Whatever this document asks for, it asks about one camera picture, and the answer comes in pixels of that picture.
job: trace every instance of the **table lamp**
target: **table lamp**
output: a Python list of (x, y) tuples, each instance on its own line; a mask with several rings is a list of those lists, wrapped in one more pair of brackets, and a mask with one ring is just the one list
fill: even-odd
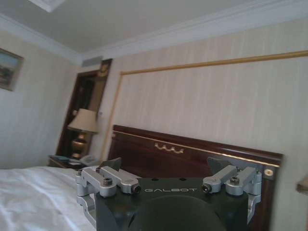
[(68, 129), (78, 131), (77, 139), (72, 141), (73, 154), (72, 158), (80, 159), (81, 154), (87, 147), (85, 135), (87, 133), (97, 134), (96, 112), (80, 108), (77, 116), (67, 126)]

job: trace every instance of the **picture frame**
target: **picture frame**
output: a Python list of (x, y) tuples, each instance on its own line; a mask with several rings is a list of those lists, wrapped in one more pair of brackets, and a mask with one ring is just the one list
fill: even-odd
[(0, 48), (0, 89), (13, 91), (24, 58)]

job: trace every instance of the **gold lamp base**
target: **gold lamp base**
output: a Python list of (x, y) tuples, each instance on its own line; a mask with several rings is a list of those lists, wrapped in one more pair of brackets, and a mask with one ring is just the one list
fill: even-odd
[(87, 147), (87, 141), (85, 140), (85, 133), (79, 133), (77, 139), (72, 141), (73, 154), (72, 158), (79, 160), (81, 158), (81, 154), (85, 151)]

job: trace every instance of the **doorway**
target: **doorway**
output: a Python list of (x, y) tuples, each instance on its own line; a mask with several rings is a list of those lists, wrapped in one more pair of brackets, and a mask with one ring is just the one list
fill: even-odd
[[(77, 138), (78, 131), (68, 130), (72, 120), (80, 108), (98, 112), (104, 88), (107, 82), (106, 77), (97, 78), (99, 70), (79, 73), (75, 82), (71, 101), (66, 113), (56, 155), (70, 157), (73, 153), (72, 141)], [(82, 155), (87, 155), (91, 143), (91, 135), (86, 138), (88, 147)]]

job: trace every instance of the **gold wall molding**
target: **gold wall molding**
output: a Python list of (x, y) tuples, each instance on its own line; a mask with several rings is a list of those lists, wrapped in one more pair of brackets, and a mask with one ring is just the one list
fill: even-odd
[(194, 64), (163, 66), (163, 67), (149, 68), (149, 69), (142, 69), (142, 70), (121, 71), (120, 78), (119, 78), (116, 92), (115, 92), (114, 101), (112, 104), (111, 113), (110, 113), (108, 124), (107, 124), (107, 130), (104, 136), (101, 158), (103, 159), (103, 155), (107, 148), (106, 146), (107, 146), (108, 134), (111, 132), (112, 120), (113, 120), (114, 113), (116, 110), (116, 105), (118, 102), (118, 97), (121, 91), (121, 85), (122, 85), (124, 76), (129, 76), (133, 74), (149, 73), (149, 72), (158, 72), (158, 71), (170, 71), (170, 70), (197, 68), (197, 67), (205, 67), (205, 66), (228, 65), (228, 64), (243, 64), (243, 63), (262, 62), (262, 61), (279, 60), (279, 59), (291, 59), (291, 58), (299, 58), (299, 57), (307, 57), (307, 56), (308, 56), (308, 50), (237, 58), (237, 59), (218, 60), (218, 61), (210, 61), (210, 62), (202, 62), (202, 63), (194, 63)]

